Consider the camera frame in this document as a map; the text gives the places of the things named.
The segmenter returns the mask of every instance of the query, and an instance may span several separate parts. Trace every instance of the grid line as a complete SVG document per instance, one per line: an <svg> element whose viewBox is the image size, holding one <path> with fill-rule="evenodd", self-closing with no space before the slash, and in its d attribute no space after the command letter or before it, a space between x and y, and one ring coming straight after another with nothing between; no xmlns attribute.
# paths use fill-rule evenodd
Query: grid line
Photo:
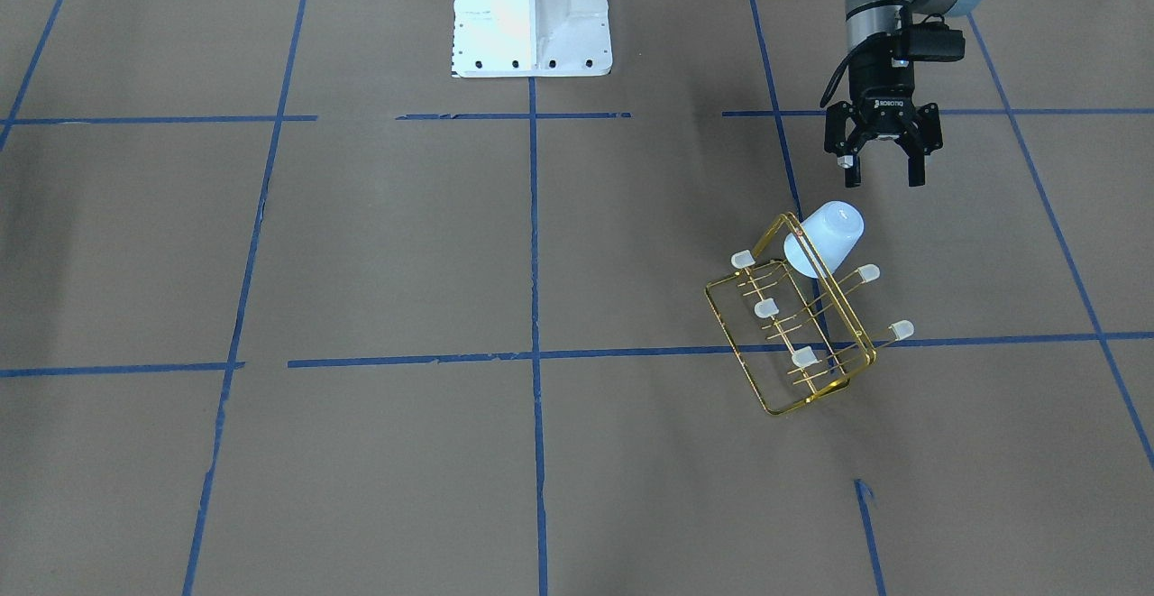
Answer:
<svg viewBox="0 0 1154 596"><path fill-rule="evenodd" d="M577 112L577 113L406 113L397 120L607 120L632 118L624 112Z"/></svg>
<svg viewBox="0 0 1154 596"><path fill-rule="evenodd" d="M48 126L48 125L170 125L188 122L315 122L316 114L276 116L130 116L102 118L17 118L5 120L13 126Z"/></svg>
<svg viewBox="0 0 1154 596"><path fill-rule="evenodd" d="M1109 341L1149 341L1154 340L1154 331L1125 331L1104 333ZM1096 333L1071 333L1059 335L1004 335L994 337L941 337L922 340L904 340L894 342L891 348L957 348L957 347L986 347L986 345L1027 345L1042 343L1079 343L1096 342ZM838 345L848 342L835 342ZM782 352L786 350L782 344L757 344L741 347L743 352ZM571 349L571 350L539 350L535 352L540 359L590 359L590 358L614 358L614 357L676 357L695 355L727 355L733 353L728 345L689 345L689 347L662 347L662 348L601 348L601 349ZM287 368L337 368L349 366L409 366L419 364L473 364L484 362L523 362L532 359L534 352L529 351L505 351L505 352L475 352L466 355L407 355L391 357L332 357L313 359L292 359L286 364Z"/></svg>
<svg viewBox="0 0 1154 596"><path fill-rule="evenodd" d="M877 538L874 537L874 519L869 514L868 501L874 501L874 490L870 490L869 485L862 479L854 479L854 491L857 493L857 511L862 516L865 545L869 547L869 564L874 568L874 586L877 587L877 596L885 596L885 576L882 574L882 560L877 554Z"/></svg>
<svg viewBox="0 0 1154 596"><path fill-rule="evenodd" d="M245 311L248 307L248 292L252 289L253 271L256 266L256 252L261 241L261 226L264 222L264 206L269 198L269 185L272 180L272 169L276 164L277 148L280 142L280 128L284 124L285 106L288 103L288 89L292 83L293 66L297 60L297 46L300 43L301 25L305 22L305 8L308 0L300 0L297 6L297 21L293 25L292 40L288 45L288 58L285 62L284 80L280 83L280 100L277 103L277 117L272 124L272 137L269 142L269 156L264 163L264 178L261 181L261 194L256 202L256 217L253 222L253 236L248 246L248 259L245 265L245 276L240 288L240 299L237 304L237 321L233 327L232 343L228 348L228 360L224 370L220 386L220 400L217 404L216 429L212 437L212 460L204 474L204 485L201 490L200 506L196 513L196 526L193 531L192 547L188 554L188 566L185 571L183 596L192 596L196 580L196 566L200 560L201 543L208 519L209 505L212 498L212 483L216 477L217 461L220 456L220 442L224 434L225 404L232 390L233 374L237 371L237 355L240 350L240 338L245 328Z"/></svg>
<svg viewBox="0 0 1154 596"><path fill-rule="evenodd" d="M40 40L36 44L36 50L32 51L32 61L28 64L28 70L24 72L24 79L20 83L20 90L16 92L16 99L13 99L12 111L8 112L8 120L5 120L3 131L0 132L0 151L3 150L6 143L8 143L8 134L12 133L13 124L16 117L20 114L20 106L24 104L24 95L28 94L28 88L32 83L32 75L36 74L36 67L40 64L40 55L44 53L44 45L48 43L48 36L52 35L52 28L57 23L57 16L60 15L60 8L65 5L65 0L57 0L52 6L52 12L48 13L48 21L44 24L44 31L40 33Z"/></svg>
<svg viewBox="0 0 1154 596"><path fill-rule="evenodd" d="M1070 245L1066 243L1066 237L1062 231L1062 225L1058 223L1058 216L1054 210L1054 206L1050 203L1049 194L1046 192L1046 187L1042 185L1042 177L1037 171L1037 165L1034 163L1034 157L1029 151L1029 146L1026 144L1026 136L1022 135L1021 126L1018 124L1018 118L1014 116L1013 107L1010 105L1010 97L1006 95L1005 87L1002 84L1002 77L998 75L997 68L994 66L994 59L990 57L990 51L986 46L986 39L982 38L982 32L977 28L977 22L974 20L973 13L967 15L969 18L969 25L974 30L974 37L977 39L977 45L982 50L982 57L986 58L986 66L990 69L990 75L994 77L994 85L998 90L998 96L1002 98L1002 104L1005 106L1006 117L1010 119L1010 125L1013 127L1014 136L1018 139L1018 146L1021 148L1021 154L1026 159L1026 165L1029 167L1029 174L1034 180L1034 186L1037 189L1037 196L1042 201L1042 207L1046 209L1046 216L1050 222L1050 226L1054 229L1054 234L1058 239L1058 245L1062 247L1062 255L1066 259L1066 266L1070 267L1070 274L1073 276L1074 285L1078 286L1078 295L1081 297L1084 307L1086 308L1086 314L1089 316L1091 325L1094 327L1094 334L1097 336L1099 345L1102 349L1102 355L1106 357L1106 362L1110 366L1110 373L1114 375L1114 382L1118 387L1118 393L1122 395L1122 401L1125 403L1126 411L1130 415L1130 423L1134 426L1134 433L1138 434L1138 440L1141 444L1142 452L1146 453L1146 460L1154 469L1154 449L1151 448L1149 437L1146 435L1146 427L1142 427L1142 420L1138 416L1138 410L1134 408L1134 402L1130 396L1130 389L1126 388L1126 381L1122 378L1122 371L1118 370L1118 364L1114 358L1114 351L1110 349L1110 342L1106 337L1106 333L1102 330L1102 325L1097 319L1097 312L1094 310L1094 304L1091 301L1089 292L1086 290L1086 284L1082 282L1081 273L1078 271L1078 266L1074 263L1074 258L1070 251Z"/></svg>
<svg viewBox="0 0 1154 596"><path fill-rule="evenodd" d="M545 513L545 424L541 409L541 327L540 327L540 223L537 185L537 79L529 79L529 179L531 223L532 363L533 363L533 449L537 469L537 579L539 596L549 594L549 546Z"/></svg>
<svg viewBox="0 0 1154 596"><path fill-rule="evenodd" d="M1067 109L943 109L943 116L1151 116L1154 107L1067 107ZM825 110L734 110L721 112L721 118L824 118Z"/></svg>
<svg viewBox="0 0 1154 596"><path fill-rule="evenodd" d="M757 0L749 0L749 9L754 13L754 29L757 31L757 45L762 50L762 67L765 69L765 83L770 91L770 106L773 107L772 116L778 127L778 141L781 144L781 156L786 164L786 178L789 180L789 194L793 196L794 207L797 209L797 217L805 217L801 207L801 195L797 194L797 180L793 170L793 157L789 152L789 140L786 136L786 125L781 120L781 105L778 104L778 87L773 81L773 68L770 66L770 51L765 45L765 33L762 31L762 13L757 8Z"/></svg>
<svg viewBox="0 0 1154 596"><path fill-rule="evenodd" d="M54 366L45 368L0 368L0 379L10 378L53 378L62 375L136 375L141 373L203 373L207 371L224 371L225 362L208 362L198 364L133 364L126 366ZM237 368L245 366L237 363Z"/></svg>

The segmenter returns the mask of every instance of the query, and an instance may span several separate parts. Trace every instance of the dish rack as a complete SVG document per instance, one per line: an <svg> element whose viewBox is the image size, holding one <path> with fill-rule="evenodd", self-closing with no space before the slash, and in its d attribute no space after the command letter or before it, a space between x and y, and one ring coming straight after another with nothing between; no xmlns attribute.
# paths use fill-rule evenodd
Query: dish rack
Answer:
<svg viewBox="0 0 1154 596"><path fill-rule="evenodd" d="M772 243L789 234L797 239L818 278L802 275L784 259L758 262ZM751 251L734 254L730 262L736 270L705 284L705 298L767 415L788 414L846 388L854 377L877 362L878 350L914 334L911 321L897 321L890 326L886 341L875 343L848 297L881 277L881 270L865 265L835 278L792 213L779 215ZM732 326L739 307L727 308L730 314L727 319L719 307L722 296L728 303L744 306L742 319L749 326L752 316L752 326L765 343L739 345ZM838 341L832 333L842 335L845 341ZM778 368L779 379L793 392L786 401L770 403L751 370L749 353L755 352L788 353L789 362Z"/></svg>

